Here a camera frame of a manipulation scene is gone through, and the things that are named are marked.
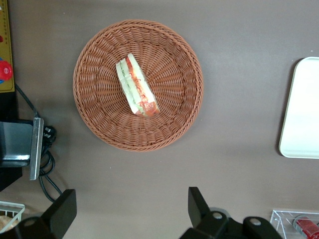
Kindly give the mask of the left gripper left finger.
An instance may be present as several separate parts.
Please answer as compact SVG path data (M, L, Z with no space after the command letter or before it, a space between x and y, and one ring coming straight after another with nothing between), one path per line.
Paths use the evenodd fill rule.
M76 191L65 190L41 215L27 218L14 229L17 239L61 239L77 215Z

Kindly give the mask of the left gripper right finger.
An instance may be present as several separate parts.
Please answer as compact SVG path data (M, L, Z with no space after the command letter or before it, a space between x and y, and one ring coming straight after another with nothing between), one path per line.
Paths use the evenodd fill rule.
M210 210L197 187L188 189L188 214L193 229L212 239L221 239L226 231L227 216L221 210Z

